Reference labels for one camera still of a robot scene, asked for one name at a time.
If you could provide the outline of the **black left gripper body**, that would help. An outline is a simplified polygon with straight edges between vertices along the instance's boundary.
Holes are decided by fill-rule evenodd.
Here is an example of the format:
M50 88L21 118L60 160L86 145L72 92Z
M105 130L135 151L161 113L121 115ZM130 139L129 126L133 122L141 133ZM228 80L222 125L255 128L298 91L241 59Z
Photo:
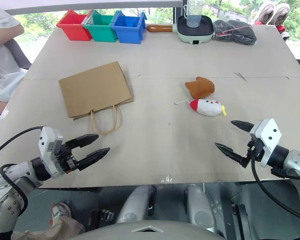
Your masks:
M78 161L72 154L72 149L67 144L62 144L57 153L54 154L58 165L66 173L78 168Z

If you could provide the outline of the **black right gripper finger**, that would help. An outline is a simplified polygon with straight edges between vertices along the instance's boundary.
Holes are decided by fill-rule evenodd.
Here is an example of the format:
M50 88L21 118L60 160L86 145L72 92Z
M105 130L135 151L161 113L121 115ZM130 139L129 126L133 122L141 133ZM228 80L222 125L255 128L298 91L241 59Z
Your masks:
M214 144L225 156L239 163L243 168L246 168L248 163L250 162L249 157L243 157L235 153L232 148L217 142L215 142Z
M246 121L241 121L241 120L232 120L231 123L236 126L237 128L245 131L245 132L250 132L253 127L254 127L254 124L253 123L250 123L250 122L246 122Z

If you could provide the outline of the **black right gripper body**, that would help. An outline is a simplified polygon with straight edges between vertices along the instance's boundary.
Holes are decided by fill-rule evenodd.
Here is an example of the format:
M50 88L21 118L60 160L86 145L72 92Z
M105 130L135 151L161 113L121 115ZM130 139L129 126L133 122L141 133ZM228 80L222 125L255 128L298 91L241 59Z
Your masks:
M264 151L264 143L260 138L251 138L251 140L247 144L248 150L246 155L246 162L249 163L252 157L255 158L257 162L261 162L265 151Z

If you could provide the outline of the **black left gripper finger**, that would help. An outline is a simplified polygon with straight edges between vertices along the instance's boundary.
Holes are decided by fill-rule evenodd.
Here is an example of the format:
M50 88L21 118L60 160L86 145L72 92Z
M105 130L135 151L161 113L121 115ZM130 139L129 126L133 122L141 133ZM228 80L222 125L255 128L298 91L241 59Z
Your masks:
M94 141L96 141L99 138L98 134L85 134L82 136L79 136L77 138L74 138L72 140L69 140L65 143L65 145L70 149L75 149L75 148L83 148L87 145L90 145Z
M107 155L107 153L110 151L110 148L102 148L99 150L96 150L90 154L88 154L85 158L77 162L77 169L79 171L82 171L89 166L97 163L99 160L101 160L103 157Z

